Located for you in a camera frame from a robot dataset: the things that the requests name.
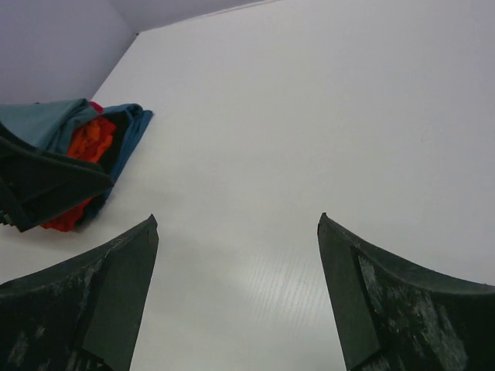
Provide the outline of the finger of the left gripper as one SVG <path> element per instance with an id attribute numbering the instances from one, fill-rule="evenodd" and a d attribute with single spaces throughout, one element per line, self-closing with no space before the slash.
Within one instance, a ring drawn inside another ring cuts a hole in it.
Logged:
<path id="1" fill-rule="evenodd" d="M 98 196 L 114 182 L 95 163 L 1 138 L 1 224 L 24 232 Z"/>

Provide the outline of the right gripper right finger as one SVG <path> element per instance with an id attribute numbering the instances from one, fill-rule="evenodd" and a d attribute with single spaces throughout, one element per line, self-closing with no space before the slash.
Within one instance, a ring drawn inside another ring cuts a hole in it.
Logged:
<path id="1" fill-rule="evenodd" d="M 348 370 L 492 370 L 494 288 L 376 247 L 327 215 L 317 236 Z"/>

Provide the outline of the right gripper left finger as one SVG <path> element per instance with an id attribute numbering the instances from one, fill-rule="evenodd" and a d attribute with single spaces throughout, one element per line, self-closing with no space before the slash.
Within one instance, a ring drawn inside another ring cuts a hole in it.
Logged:
<path id="1" fill-rule="evenodd" d="M 3 370 L 128 370 L 159 236 L 154 216 L 1 286 Z"/>

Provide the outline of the grey-blue t shirt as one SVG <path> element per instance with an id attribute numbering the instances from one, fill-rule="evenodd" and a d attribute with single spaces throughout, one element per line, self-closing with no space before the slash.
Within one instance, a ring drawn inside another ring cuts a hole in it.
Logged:
<path id="1" fill-rule="evenodd" d="M 17 138 L 33 147 L 64 155 L 74 131 L 98 115 L 85 99 L 1 106 L 1 123 Z"/>

